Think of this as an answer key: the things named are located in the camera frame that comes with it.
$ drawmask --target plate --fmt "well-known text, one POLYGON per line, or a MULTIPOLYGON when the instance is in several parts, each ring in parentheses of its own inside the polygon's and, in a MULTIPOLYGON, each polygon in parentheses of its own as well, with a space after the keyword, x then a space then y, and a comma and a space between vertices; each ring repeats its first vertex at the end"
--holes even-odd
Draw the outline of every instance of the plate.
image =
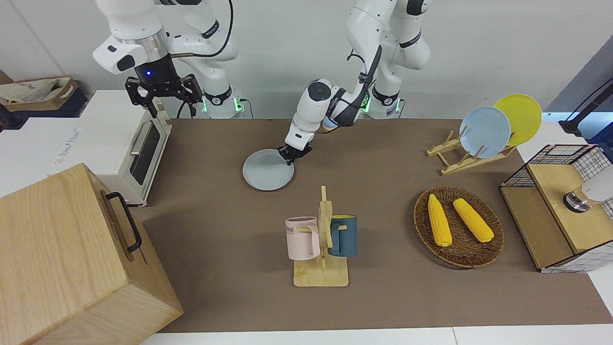
POLYGON ((499 154, 511 136, 511 125, 502 111, 494 107, 479 107, 471 111, 462 120, 460 142, 464 150, 475 156, 482 145, 485 148, 479 153, 478 158, 489 158, 499 154))
POLYGON ((440 186, 426 190, 415 203, 413 221, 415 229, 425 246, 442 261, 454 266, 476 268, 488 265, 498 258, 504 248, 504 233, 496 214, 478 196, 462 188, 440 186), (452 242, 448 247, 439 247, 434 242, 430 217, 428 216, 428 196, 430 194, 434 194, 441 202, 449 222, 452 242), (494 238, 491 241, 481 243, 474 238, 454 209, 453 202, 458 198, 466 200, 492 229, 494 238))
POLYGON ((502 97, 494 108, 502 111, 511 125, 513 135, 507 145, 517 146, 535 136, 541 127, 543 112, 541 106, 530 96, 514 94, 502 97))
POLYGON ((279 151, 264 149, 250 155, 243 164, 243 177, 253 188, 265 191, 285 186, 294 176, 294 165, 287 165, 279 151))

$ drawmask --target pink mug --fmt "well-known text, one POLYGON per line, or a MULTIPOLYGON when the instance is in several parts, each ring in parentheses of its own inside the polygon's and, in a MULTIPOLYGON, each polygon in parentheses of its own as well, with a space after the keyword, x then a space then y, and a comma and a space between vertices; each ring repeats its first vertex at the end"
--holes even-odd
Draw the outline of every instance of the pink mug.
POLYGON ((317 218, 294 217, 285 220, 287 254, 292 260, 311 260, 320 254, 317 218))

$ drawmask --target yellow plate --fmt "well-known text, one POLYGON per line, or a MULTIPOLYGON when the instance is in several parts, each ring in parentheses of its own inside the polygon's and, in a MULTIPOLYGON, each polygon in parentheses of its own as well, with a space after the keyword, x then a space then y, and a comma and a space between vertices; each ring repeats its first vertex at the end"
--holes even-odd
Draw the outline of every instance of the yellow plate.
POLYGON ((527 142, 541 127, 543 112, 538 103, 530 96, 508 95, 494 103, 494 107, 502 111, 509 119, 512 135, 508 146, 517 146, 527 142))

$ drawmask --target mug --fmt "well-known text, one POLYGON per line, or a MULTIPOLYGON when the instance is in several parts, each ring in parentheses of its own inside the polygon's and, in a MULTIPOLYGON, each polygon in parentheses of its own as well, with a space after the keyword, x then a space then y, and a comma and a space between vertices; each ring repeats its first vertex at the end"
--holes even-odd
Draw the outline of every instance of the mug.
POLYGON ((328 254, 336 257, 352 257, 357 254, 357 217, 351 214, 335 214, 330 223, 332 248, 328 254))
POLYGON ((321 253, 317 218, 294 217, 285 220, 287 255, 292 260, 311 260, 321 253))

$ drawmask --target brown tablecloth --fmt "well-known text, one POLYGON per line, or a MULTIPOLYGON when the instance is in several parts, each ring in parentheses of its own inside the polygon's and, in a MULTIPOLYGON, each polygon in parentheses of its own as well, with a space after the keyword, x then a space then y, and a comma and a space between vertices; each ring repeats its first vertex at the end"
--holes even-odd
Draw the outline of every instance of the brown tablecloth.
MULTIPOLYGON (((242 176, 253 152, 283 143, 289 120, 177 120, 149 206, 134 209, 185 314, 166 332, 323 330, 469 325, 602 324, 612 317, 586 274, 540 274, 498 186, 522 165, 507 159, 442 177, 424 151, 454 120, 358 121, 318 135, 293 180, 259 192, 242 176), (320 185, 335 213, 358 216, 349 286, 297 288, 284 219, 317 215, 320 185), (424 251, 413 206, 424 190, 455 185, 497 213, 497 261, 444 266, 424 251)), ((449 161, 460 155, 446 153, 449 161)))

